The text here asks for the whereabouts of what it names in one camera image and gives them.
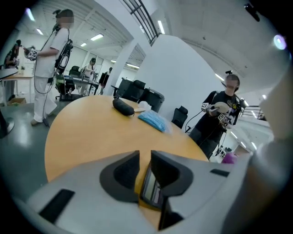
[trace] white pants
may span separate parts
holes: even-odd
[[[35,103],[34,103],[34,120],[42,122],[56,107],[56,103],[52,100],[52,87],[47,85],[48,78],[35,76]]]

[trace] office room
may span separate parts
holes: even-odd
[[[263,228],[292,169],[292,56],[284,9],[256,2],[20,3],[0,50],[13,217],[41,233]]]

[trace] person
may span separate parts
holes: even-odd
[[[106,75],[110,75],[111,71],[112,71],[112,67],[109,68],[109,71],[106,72]],[[100,92],[101,95],[103,95],[103,93],[104,93],[105,86],[106,86],[106,84],[101,85],[101,92]]]
[[[239,89],[240,80],[238,76],[229,74],[226,77],[226,90],[217,93],[213,91],[203,103],[214,105],[217,102],[224,102],[230,107],[230,116],[234,118],[232,125],[236,124],[241,107],[237,105],[235,92]],[[220,124],[217,116],[210,116],[206,113],[191,131],[190,137],[198,144],[201,150],[209,159],[214,149],[219,144],[225,128]]]
[[[86,65],[81,73],[81,76],[83,77],[83,80],[90,80],[91,75],[94,73],[94,66],[96,64],[96,59],[92,58],[90,63],[88,65]],[[81,86],[77,86],[76,88],[79,89],[81,87],[80,90],[80,94],[84,95],[85,89],[86,89],[87,85],[81,85]]]
[[[4,62],[4,68],[17,68],[17,56],[19,53],[19,47],[21,45],[21,40],[17,40],[14,46],[12,47],[12,50],[6,55],[5,62]],[[5,81],[5,95],[6,95],[6,101],[10,101],[12,98],[15,97],[14,95],[14,86],[15,86],[15,80]]]
[[[38,52],[34,66],[35,102],[34,117],[31,125],[41,123],[46,115],[53,113],[57,107],[56,103],[48,96],[52,85],[46,90],[48,79],[54,77],[54,66],[63,48],[69,39],[69,28],[74,21],[73,12],[69,9],[61,11],[56,20],[59,27],[56,28]]]

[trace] woman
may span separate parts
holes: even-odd
[[[96,59],[95,58],[92,58],[91,61],[90,61],[90,63],[87,66],[85,66],[84,70],[81,73],[81,77],[84,76],[83,77],[83,80],[90,80],[91,75],[94,73],[95,63],[96,63]],[[80,91],[80,94],[81,95],[84,95],[86,86],[87,85],[82,85],[81,86],[81,91]]]
[[[17,56],[19,52],[19,47],[21,45],[21,40],[17,40],[15,45],[12,47],[12,50],[7,54],[4,62],[4,68],[16,68],[18,61]],[[15,97],[14,95],[14,86],[15,80],[5,81],[5,93],[6,93],[6,101],[10,101]]]

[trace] black pants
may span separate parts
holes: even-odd
[[[202,134],[197,128],[193,128],[189,136],[195,141],[195,143],[200,147],[200,149],[209,159],[213,151],[219,144],[222,135],[213,135],[212,137],[210,136],[207,138],[206,134]]]

